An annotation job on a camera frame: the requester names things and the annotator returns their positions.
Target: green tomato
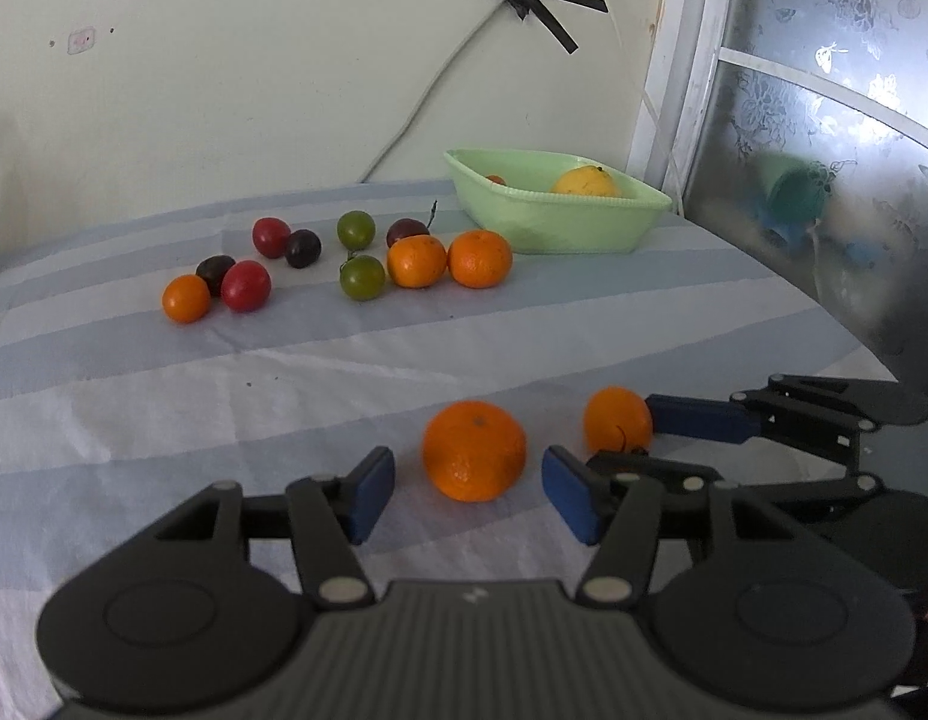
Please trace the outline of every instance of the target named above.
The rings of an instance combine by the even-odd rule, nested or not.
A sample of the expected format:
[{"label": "green tomato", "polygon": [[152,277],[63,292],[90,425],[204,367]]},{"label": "green tomato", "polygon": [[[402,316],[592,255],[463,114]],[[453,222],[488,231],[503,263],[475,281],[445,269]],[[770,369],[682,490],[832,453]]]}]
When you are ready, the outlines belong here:
[{"label": "green tomato", "polygon": [[364,211],[347,211],[337,220],[337,239],[347,251],[360,251],[374,241],[374,218]]},{"label": "green tomato", "polygon": [[369,254],[352,257],[341,266],[341,289],[353,300],[373,300],[384,290],[384,266]]}]

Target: tangerine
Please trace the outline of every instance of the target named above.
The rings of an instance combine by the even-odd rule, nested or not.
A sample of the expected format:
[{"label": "tangerine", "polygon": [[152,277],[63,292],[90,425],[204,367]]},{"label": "tangerine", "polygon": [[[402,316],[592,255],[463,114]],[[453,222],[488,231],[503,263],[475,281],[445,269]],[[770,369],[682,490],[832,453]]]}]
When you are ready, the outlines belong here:
[{"label": "tangerine", "polygon": [[387,272],[399,287],[419,290],[434,284],[448,267],[444,244],[432,235],[401,238],[387,250]]},{"label": "tangerine", "polygon": [[597,391],[584,409],[584,440],[591,453],[647,450],[653,434],[648,404],[623,386]]},{"label": "tangerine", "polygon": [[160,306],[174,322],[197,322],[211,309],[208,282],[196,274],[178,276],[164,288]]},{"label": "tangerine", "polygon": [[448,249],[451,278],[472,290],[498,285],[504,281],[513,264],[511,245],[490,230],[461,233]]},{"label": "tangerine", "polygon": [[513,416],[492,403],[462,400],[424,429],[421,458],[434,487],[468,503],[490,501],[520,478],[528,439]]}]

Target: white wall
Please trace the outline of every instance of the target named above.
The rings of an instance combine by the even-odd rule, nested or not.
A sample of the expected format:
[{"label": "white wall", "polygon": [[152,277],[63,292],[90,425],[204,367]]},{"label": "white wall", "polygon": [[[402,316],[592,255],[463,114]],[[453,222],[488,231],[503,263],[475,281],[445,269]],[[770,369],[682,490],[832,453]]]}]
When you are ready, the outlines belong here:
[{"label": "white wall", "polygon": [[[16,163],[0,250],[356,180],[493,2],[0,0],[0,138]],[[508,10],[374,180],[446,175],[454,146],[626,165],[659,0],[611,0],[626,56],[607,15],[547,4],[578,52]],[[96,45],[68,55],[85,26]]]}]

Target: light green bowl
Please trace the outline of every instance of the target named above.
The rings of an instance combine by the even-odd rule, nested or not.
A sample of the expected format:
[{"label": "light green bowl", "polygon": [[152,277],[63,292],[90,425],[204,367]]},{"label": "light green bowl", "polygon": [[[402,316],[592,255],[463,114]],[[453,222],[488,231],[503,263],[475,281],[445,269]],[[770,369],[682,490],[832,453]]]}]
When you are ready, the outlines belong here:
[{"label": "light green bowl", "polygon": [[[633,251],[659,216],[672,210],[667,194],[613,167],[571,154],[458,148],[444,156],[464,210],[523,254]],[[603,167],[623,196],[549,191],[563,173],[581,165]],[[507,186],[488,180],[488,175],[499,175]]]}]

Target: pink mark on wall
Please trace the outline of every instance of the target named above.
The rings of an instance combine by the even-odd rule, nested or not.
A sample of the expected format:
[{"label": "pink mark on wall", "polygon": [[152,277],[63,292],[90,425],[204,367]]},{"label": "pink mark on wall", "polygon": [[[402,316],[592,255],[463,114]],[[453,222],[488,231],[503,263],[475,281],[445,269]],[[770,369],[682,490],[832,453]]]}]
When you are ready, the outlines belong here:
[{"label": "pink mark on wall", "polygon": [[67,53],[82,53],[91,50],[96,38],[97,31],[92,26],[86,26],[84,29],[70,33],[70,37],[67,38]]}]

